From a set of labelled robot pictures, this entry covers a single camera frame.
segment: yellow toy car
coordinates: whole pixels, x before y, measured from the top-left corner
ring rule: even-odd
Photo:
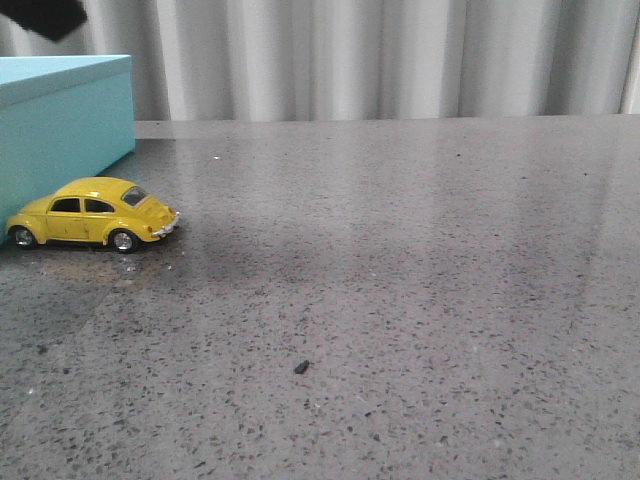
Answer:
[[[133,182],[88,177],[29,203],[9,218],[6,232],[25,249],[59,240],[101,243],[131,253],[140,242],[171,233],[179,215]]]

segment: black speck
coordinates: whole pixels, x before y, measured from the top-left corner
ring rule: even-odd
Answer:
[[[302,375],[309,368],[310,362],[309,360],[305,360],[301,364],[299,364],[296,368],[293,369],[293,373],[297,373],[298,375]]]

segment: chrome bumper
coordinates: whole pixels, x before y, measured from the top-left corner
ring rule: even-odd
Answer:
[[[152,237],[163,237],[165,235],[168,235],[169,233],[173,232],[173,229],[175,228],[176,224],[178,223],[178,219],[180,218],[180,212],[176,212],[176,218],[173,219],[173,222],[171,222],[168,225],[165,225],[164,227],[162,227],[160,230],[153,232],[151,234]]]

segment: tire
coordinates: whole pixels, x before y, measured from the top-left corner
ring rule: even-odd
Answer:
[[[13,243],[24,250],[32,250],[38,246],[36,237],[33,236],[31,230],[25,227],[15,227],[11,230],[11,238]]]
[[[118,253],[133,253],[140,247],[140,239],[129,230],[114,230],[109,238],[109,244]]]

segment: car roof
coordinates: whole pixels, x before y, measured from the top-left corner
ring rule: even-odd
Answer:
[[[122,194],[136,184],[113,177],[78,178],[54,193],[56,197],[78,196],[104,199],[120,199]]]

